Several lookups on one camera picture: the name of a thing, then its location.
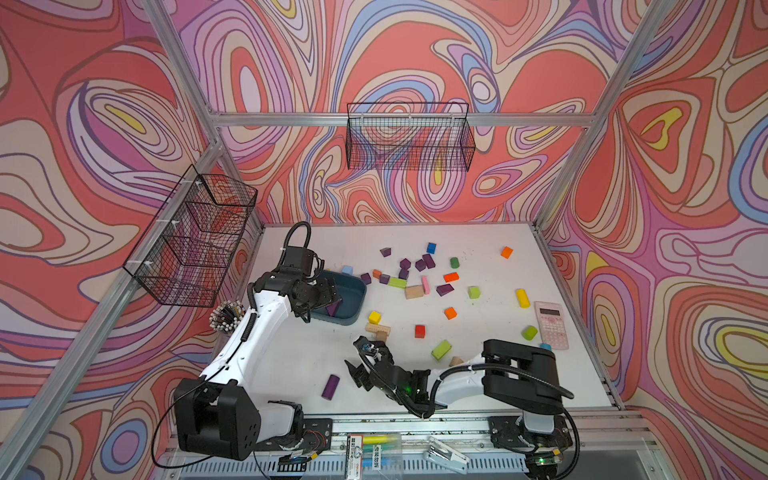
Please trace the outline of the teal plastic storage bin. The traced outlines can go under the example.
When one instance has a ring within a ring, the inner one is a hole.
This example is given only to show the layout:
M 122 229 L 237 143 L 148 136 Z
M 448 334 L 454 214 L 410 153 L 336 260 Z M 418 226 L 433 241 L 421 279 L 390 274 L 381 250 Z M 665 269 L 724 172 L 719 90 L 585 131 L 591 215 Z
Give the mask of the teal plastic storage bin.
M 337 293 L 342 304 L 335 317 L 327 315 L 327 306 L 313 310 L 312 319 L 341 326 L 351 326 L 354 324 L 358 320 L 362 310 L 367 293 L 367 285 L 357 276 L 346 275 L 340 272 L 324 271 L 320 275 L 320 279 L 330 279 L 335 282 Z

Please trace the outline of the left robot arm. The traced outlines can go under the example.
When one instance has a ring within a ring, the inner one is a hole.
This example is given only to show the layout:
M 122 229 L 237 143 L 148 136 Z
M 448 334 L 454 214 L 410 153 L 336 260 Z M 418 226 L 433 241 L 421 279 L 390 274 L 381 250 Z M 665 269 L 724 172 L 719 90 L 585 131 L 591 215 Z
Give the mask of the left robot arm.
M 291 318 L 308 323 L 315 310 L 339 301 L 334 281 L 321 278 L 323 260 L 307 243 L 294 245 L 294 224 L 276 266 L 246 288 L 248 307 L 214 360 L 196 379 L 181 381 L 169 408 L 179 448 L 204 458 L 244 460 L 258 447 L 301 446 L 305 427 L 300 404 L 269 400 L 256 372 L 279 328 Z

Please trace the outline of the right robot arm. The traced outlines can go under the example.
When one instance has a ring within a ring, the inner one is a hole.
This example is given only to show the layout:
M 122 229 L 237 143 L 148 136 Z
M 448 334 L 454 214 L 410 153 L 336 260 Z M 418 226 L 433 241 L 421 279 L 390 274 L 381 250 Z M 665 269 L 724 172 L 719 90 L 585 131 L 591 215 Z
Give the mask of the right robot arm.
M 575 395 L 560 385 L 550 350 L 490 339 L 469 362 L 443 370 L 406 370 L 395 364 L 383 341 L 359 337 L 353 346 L 360 362 L 345 365 L 355 386 L 381 391 L 419 419 L 429 419 L 460 400 L 484 396 L 521 411 L 489 420 L 495 447 L 546 458 L 579 444 L 563 404 Z

